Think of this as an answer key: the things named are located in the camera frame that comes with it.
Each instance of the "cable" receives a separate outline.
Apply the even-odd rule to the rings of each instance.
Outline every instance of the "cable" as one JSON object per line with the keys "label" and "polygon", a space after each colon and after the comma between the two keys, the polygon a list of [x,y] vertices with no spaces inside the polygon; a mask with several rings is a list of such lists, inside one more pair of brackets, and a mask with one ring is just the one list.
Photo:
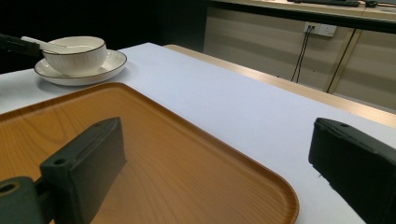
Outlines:
{"label": "cable", "polygon": [[298,57],[296,67],[294,68],[293,76],[291,77],[291,81],[293,81],[294,76],[296,75],[297,68],[298,68],[298,75],[297,75],[296,83],[298,83],[298,79],[299,79],[299,76],[300,76],[301,63],[303,61],[303,57],[304,57],[304,54],[305,54],[306,44],[308,43],[308,38],[309,38],[309,36],[310,36],[310,34],[311,34],[313,29],[315,29],[315,26],[310,26],[309,25],[308,29],[306,30],[306,33],[305,33],[305,36],[304,36],[304,41],[303,41],[303,46],[301,48],[300,55]]}

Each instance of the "white spoon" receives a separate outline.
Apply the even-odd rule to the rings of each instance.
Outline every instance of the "white spoon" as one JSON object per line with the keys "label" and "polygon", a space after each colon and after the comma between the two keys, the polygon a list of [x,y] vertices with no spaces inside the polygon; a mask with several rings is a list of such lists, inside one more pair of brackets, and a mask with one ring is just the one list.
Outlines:
{"label": "white spoon", "polygon": [[59,53],[59,54],[67,54],[67,53],[79,53],[79,52],[84,52],[90,49],[93,49],[91,46],[62,46],[62,45],[55,45],[51,43],[47,43],[41,40],[34,39],[29,36],[23,36],[21,37],[21,40],[24,41],[29,41],[32,43],[37,43],[40,45],[40,49],[42,50],[47,50],[51,51],[54,53]]}

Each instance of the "white saucer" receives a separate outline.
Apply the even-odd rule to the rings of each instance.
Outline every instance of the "white saucer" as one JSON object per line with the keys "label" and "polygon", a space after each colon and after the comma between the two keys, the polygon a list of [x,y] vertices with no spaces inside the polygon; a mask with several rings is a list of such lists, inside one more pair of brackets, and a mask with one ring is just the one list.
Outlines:
{"label": "white saucer", "polygon": [[94,74],[85,77],[71,77],[59,73],[47,63],[46,59],[40,60],[35,65],[35,72],[49,82],[64,86],[82,86],[105,81],[117,75],[125,67],[127,61],[125,54],[111,49],[107,51],[107,58],[102,67]]}

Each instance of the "power outlet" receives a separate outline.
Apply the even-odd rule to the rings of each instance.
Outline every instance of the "power outlet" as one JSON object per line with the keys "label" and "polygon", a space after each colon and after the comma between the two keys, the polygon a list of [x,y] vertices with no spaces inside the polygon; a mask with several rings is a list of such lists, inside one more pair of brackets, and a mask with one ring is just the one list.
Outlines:
{"label": "power outlet", "polygon": [[315,22],[306,22],[304,26],[304,33],[308,31],[309,27],[314,27],[313,30],[311,30],[311,35],[324,35],[324,36],[329,36],[332,37],[334,36],[335,29],[337,28],[336,26],[333,25],[328,25],[328,24],[320,24],[320,23],[315,23]]}

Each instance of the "desk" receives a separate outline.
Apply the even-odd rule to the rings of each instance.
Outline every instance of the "desk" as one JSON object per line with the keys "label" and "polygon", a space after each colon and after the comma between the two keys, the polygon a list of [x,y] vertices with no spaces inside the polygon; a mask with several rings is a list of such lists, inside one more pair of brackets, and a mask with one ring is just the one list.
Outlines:
{"label": "desk", "polygon": [[212,7],[396,34],[396,8],[335,7],[287,0],[213,0]]}
{"label": "desk", "polygon": [[[283,176],[299,198],[297,223],[363,223],[309,164],[313,123],[336,119],[396,147],[396,116],[178,46],[120,51],[128,62],[109,81],[143,93]],[[81,89],[48,83],[33,69],[4,74],[0,113]]]}

